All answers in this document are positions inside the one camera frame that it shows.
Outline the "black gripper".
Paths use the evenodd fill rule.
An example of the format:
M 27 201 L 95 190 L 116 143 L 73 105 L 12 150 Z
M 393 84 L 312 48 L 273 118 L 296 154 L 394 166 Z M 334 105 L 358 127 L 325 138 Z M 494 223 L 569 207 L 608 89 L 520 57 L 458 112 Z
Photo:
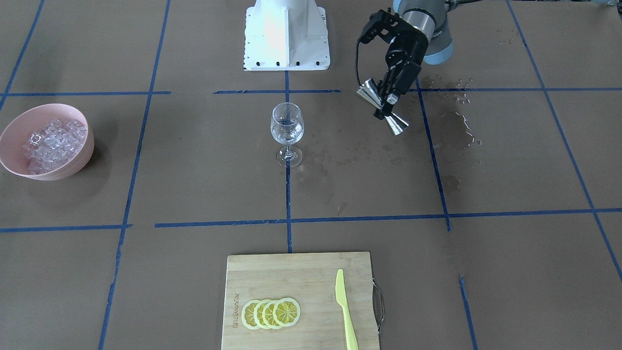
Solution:
M 385 60 L 387 72 L 375 97 L 374 117 L 383 120 L 393 115 L 400 95 L 406 94 L 421 71 L 429 40 L 420 29 L 407 22 L 387 24 L 380 37 L 389 44 Z

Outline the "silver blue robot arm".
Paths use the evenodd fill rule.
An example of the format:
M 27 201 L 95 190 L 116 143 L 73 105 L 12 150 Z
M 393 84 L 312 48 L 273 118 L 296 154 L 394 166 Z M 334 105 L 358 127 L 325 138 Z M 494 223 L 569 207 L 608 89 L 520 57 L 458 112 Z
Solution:
M 422 64 L 438 65 L 453 54 L 448 13 L 470 0 L 396 0 L 391 10 L 379 10 L 370 16 L 359 42 L 367 44 L 376 37 L 389 47 L 385 55 L 387 71 L 376 83 L 380 107 L 375 117 L 390 115 L 395 104 L 413 86 Z

